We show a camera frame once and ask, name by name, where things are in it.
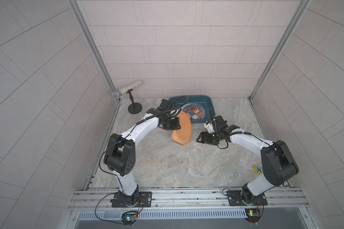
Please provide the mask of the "orange round coaster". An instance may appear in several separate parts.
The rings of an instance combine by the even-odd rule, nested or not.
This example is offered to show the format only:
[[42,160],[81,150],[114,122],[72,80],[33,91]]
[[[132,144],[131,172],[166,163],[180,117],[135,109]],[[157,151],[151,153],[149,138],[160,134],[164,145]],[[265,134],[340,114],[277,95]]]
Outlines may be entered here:
[[177,117],[179,118],[179,125],[181,128],[173,131],[171,139],[180,145],[187,145],[192,136],[190,117],[185,112],[181,112]]

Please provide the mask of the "blue toast cartoon coaster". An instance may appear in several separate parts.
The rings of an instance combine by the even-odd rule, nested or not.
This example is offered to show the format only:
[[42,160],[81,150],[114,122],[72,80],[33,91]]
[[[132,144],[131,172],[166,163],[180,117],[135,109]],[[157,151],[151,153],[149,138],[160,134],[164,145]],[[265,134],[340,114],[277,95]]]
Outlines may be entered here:
[[191,120],[205,119],[205,110],[198,104],[186,104],[182,107],[182,111],[185,112]]

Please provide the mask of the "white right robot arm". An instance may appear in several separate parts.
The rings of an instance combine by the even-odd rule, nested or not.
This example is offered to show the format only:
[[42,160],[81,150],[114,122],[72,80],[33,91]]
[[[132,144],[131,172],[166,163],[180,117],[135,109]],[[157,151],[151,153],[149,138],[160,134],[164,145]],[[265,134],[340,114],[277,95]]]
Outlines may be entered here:
[[281,140],[270,141],[244,131],[236,125],[228,125],[222,116],[212,117],[204,123],[198,143],[218,146],[221,141],[240,145],[261,158],[262,173],[242,187],[241,198],[246,205],[253,205],[264,192],[283,185],[299,173],[287,144]]

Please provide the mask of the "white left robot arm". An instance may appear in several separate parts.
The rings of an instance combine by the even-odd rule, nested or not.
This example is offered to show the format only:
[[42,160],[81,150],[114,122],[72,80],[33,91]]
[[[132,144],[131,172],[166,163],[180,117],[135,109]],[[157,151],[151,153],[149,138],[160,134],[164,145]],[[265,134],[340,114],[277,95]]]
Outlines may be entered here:
[[107,148],[104,151],[103,163],[109,169],[108,174],[114,175],[120,184],[115,201],[127,206],[134,206],[138,202],[139,186],[132,173],[136,163],[136,146],[157,127],[164,130],[181,129],[177,116],[187,103],[188,96],[180,96],[176,100],[182,98],[185,101],[180,105],[177,104],[177,101],[171,102],[162,99],[157,109],[149,109],[132,128],[120,135],[112,134],[109,137]]

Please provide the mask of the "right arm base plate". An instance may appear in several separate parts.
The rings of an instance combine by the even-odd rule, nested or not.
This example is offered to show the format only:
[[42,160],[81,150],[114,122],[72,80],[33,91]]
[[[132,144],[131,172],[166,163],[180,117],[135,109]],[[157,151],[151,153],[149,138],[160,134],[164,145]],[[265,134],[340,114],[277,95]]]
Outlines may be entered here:
[[261,193],[258,196],[251,195],[244,190],[227,190],[224,191],[228,198],[230,206],[266,206],[268,205],[266,196]]

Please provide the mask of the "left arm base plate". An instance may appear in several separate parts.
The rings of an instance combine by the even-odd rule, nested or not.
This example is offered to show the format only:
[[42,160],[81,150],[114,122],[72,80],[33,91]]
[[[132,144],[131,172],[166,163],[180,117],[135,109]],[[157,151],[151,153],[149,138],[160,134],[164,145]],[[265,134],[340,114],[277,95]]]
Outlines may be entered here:
[[136,191],[131,196],[127,196],[118,191],[110,202],[113,208],[148,208],[151,206],[152,195],[152,192]]

